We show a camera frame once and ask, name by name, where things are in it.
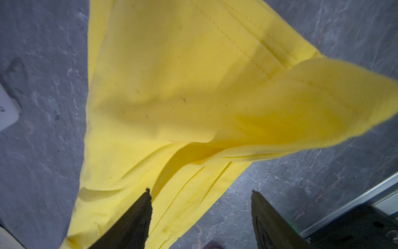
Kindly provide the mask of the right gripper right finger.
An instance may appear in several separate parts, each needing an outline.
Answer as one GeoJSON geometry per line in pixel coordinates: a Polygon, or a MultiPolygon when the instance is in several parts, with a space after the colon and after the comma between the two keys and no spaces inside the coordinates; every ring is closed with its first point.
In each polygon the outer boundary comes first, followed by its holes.
{"type": "Polygon", "coordinates": [[[310,249],[308,244],[261,195],[251,195],[251,215],[259,249],[310,249]]]}

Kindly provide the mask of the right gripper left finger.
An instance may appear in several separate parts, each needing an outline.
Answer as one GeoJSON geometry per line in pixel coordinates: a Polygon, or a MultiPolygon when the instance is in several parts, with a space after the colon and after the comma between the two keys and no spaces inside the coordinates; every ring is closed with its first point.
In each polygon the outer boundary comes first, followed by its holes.
{"type": "Polygon", "coordinates": [[[152,216],[150,189],[119,218],[90,249],[143,249],[152,216]]]}

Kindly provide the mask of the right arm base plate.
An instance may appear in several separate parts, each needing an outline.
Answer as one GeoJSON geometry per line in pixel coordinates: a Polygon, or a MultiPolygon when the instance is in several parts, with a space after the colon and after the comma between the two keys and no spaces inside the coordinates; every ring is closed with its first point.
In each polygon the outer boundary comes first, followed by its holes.
{"type": "Polygon", "coordinates": [[[359,205],[306,238],[314,249],[396,249],[398,222],[359,205]]]}

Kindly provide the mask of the yellow trousers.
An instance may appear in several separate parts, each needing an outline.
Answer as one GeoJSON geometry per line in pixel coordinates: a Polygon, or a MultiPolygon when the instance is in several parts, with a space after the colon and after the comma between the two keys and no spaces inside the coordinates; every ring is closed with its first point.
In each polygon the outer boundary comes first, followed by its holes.
{"type": "Polygon", "coordinates": [[[362,135],[397,81],[323,56],[264,1],[91,1],[85,158],[63,249],[149,190],[168,249],[255,161],[362,135]]]}

